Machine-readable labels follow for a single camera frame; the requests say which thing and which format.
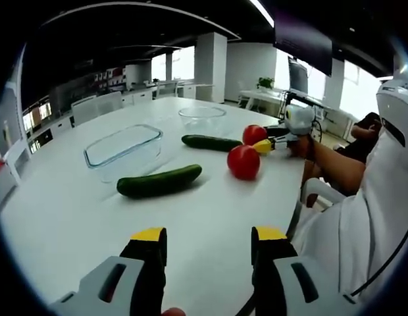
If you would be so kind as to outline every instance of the green cucumber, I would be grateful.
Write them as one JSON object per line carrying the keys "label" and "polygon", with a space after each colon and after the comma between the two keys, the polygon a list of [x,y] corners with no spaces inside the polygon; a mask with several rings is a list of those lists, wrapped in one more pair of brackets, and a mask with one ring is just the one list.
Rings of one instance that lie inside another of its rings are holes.
{"label": "green cucumber", "polygon": [[121,178],[116,189],[129,198],[162,196],[184,189],[201,174],[202,170],[200,165],[190,165],[149,176]]}
{"label": "green cucumber", "polygon": [[192,148],[210,149],[229,152],[236,146],[242,145],[239,140],[228,140],[227,138],[217,138],[203,135],[182,136],[182,142]]}

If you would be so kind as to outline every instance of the glass baking dish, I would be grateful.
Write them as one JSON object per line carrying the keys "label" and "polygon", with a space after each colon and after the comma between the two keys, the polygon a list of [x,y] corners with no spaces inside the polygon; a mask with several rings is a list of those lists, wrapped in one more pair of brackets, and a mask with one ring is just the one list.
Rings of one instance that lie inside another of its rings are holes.
{"label": "glass baking dish", "polygon": [[104,183],[125,176],[141,176],[160,154],[163,132],[138,124],[105,136],[87,146],[84,158]]}

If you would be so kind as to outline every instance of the potted plant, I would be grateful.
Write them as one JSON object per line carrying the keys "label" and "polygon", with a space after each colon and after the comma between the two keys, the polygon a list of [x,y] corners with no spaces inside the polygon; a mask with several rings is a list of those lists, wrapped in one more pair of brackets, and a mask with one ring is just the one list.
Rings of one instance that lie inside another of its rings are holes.
{"label": "potted plant", "polygon": [[260,77],[257,83],[257,89],[260,90],[268,90],[272,89],[274,85],[274,79],[270,77]]}

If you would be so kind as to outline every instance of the tomato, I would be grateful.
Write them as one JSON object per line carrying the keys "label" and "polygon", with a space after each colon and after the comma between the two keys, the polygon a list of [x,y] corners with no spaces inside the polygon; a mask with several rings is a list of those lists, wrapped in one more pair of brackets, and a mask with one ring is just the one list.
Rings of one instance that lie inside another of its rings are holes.
{"label": "tomato", "polygon": [[255,179],[259,165],[259,155],[250,145],[239,145],[228,154],[230,172],[240,180]]}
{"label": "tomato", "polygon": [[267,131],[259,125],[249,125],[245,128],[242,141],[245,145],[253,145],[267,138]]}

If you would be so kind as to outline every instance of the glass bowl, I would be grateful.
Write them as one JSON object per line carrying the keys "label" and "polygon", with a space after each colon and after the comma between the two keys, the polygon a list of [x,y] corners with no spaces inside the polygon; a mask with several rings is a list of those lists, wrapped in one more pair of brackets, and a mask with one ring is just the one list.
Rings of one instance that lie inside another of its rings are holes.
{"label": "glass bowl", "polygon": [[218,107],[186,107],[179,115],[189,134],[221,136],[224,132],[226,111]]}
{"label": "glass bowl", "polygon": [[84,158],[104,183],[125,176],[141,176],[157,160],[162,137],[163,132],[150,125],[133,125],[87,146]]}

